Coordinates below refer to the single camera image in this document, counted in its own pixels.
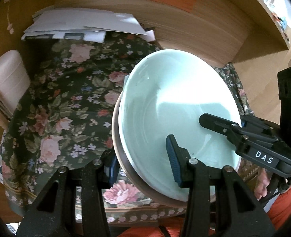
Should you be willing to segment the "person's right hand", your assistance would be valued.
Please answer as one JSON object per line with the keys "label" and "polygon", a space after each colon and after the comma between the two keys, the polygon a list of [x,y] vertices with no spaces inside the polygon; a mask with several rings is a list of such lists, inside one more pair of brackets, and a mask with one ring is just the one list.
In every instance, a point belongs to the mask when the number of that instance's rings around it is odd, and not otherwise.
{"label": "person's right hand", "polygon": [[257,200],[264,198],[268,194],[268,186],[270,184],[272,173],[267,171],[265,168],[260,167],[258,175],[256,177],[256,184],[254,188],[254,195]]}

